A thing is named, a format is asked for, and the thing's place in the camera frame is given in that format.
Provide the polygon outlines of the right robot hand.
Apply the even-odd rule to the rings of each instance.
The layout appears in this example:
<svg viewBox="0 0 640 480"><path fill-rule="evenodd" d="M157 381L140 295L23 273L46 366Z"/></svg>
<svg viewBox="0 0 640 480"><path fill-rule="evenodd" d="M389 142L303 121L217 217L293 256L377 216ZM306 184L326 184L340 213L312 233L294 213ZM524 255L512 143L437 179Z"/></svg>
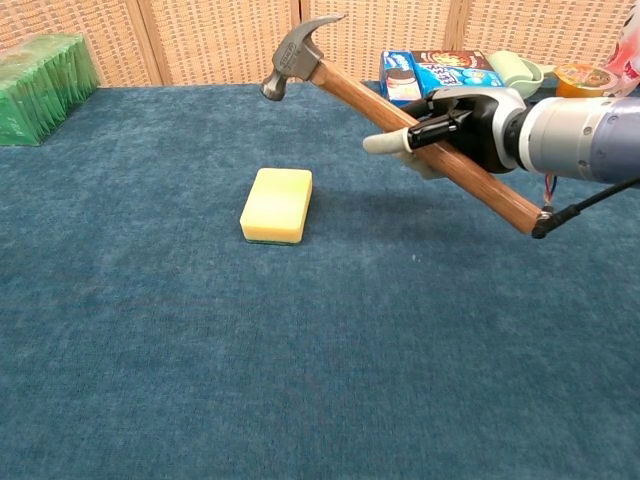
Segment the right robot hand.
<svg viewBox="0 0 640 480"><path fill-rule="evenodd" d="M425 180L439 179L443 174L419 159L417 152L441 141L490 173L502 174L516 168L516 158L505 146L509 122L526 110L516 90L441 87L403 105L401 110L418 123L366 137L362 146L367 153L392 155Z"/></svg>

